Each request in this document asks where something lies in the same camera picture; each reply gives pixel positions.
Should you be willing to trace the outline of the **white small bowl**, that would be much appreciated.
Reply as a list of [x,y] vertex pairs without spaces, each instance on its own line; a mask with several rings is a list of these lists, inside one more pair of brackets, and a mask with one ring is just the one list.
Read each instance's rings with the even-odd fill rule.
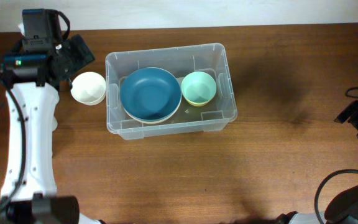
[[70,93],[79,103],[93,106],[102,102],[106,96],[106,81],[96,72],[85,72],[72,81]]

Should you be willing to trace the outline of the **dark blue large bowl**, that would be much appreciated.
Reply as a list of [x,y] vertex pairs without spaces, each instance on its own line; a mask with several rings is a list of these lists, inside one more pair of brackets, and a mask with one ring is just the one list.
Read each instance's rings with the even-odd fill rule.
[[141,68],[124,80],[120,97],[123,108],[131,115],[160,119],[180,105],[181,88],[170,72],[157,67]]

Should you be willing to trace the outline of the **cream large bowl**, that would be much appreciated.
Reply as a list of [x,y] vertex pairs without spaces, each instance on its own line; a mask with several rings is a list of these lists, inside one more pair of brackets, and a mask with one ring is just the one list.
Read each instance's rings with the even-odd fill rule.
[[136,120],[136,121],[139,121],[141,123],[145,123],[145,124],[157,124],[157,123],[162,123],[168,119],[170,119],[179,109],[180,105],[177,106],[177,108],[172,112],[170,113],[169,115],[167,116],[164,116],[163,118],[160,118],[160,119],[153,119],[153,120],[146,120],[146,119],[140,119],[140,118],[137,118],[133,115],[131,115],[125,108],[124,108],[124,111],[126,112],[127,115],[129,115],[132,119]]

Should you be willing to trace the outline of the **mint green small bowl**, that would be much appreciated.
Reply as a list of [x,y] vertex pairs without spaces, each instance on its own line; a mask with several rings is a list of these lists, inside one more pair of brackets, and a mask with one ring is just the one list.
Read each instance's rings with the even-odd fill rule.
[[181,82],[183,97],[197,103],[212,100],[216,92],[216,82],[206,72],[189,73]]

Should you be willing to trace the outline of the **yellow small bowl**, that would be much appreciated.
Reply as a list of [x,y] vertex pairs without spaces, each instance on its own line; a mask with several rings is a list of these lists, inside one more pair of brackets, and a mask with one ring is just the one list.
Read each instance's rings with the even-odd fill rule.
[[211,100],[208,100],[208,101],[204,101],[204,102],[201,102],[201,103],[197,103],[197,102],[194,102],[194,101],[191,101],[191,100],[188,100],[185,98],[185,100],[192,106],[197,106],[197,107],[200,107],[200,106],[205,106],[207,105]]

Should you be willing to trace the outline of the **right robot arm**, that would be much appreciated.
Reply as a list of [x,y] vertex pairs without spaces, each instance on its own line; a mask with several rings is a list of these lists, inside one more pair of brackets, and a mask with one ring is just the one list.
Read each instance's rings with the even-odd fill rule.
[[[358,130],[358,100],[350,103],[334,120],[336,123],[348,122]],[[340,174],[358,174],[357,169],[343,169],[329,174],[320,183],[314,196],[314,213],[302,214],[291,212],[281,214],[274,221],[279,224],[355,224],[358,223],[358,185],[335,196],[324,212],[318,208],[319,195],[329,180]]]

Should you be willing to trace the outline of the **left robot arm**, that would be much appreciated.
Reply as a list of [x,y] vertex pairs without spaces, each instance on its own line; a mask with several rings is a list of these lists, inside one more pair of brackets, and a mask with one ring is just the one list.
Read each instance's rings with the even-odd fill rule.
[[60,24],[61,11],[22,11],[23,37],[0,59],[9,107],[9,157],[1,188],[0,223],[91,223],[74,196],[58,196],[52,133],[60,82],[94,60],[80,35]]

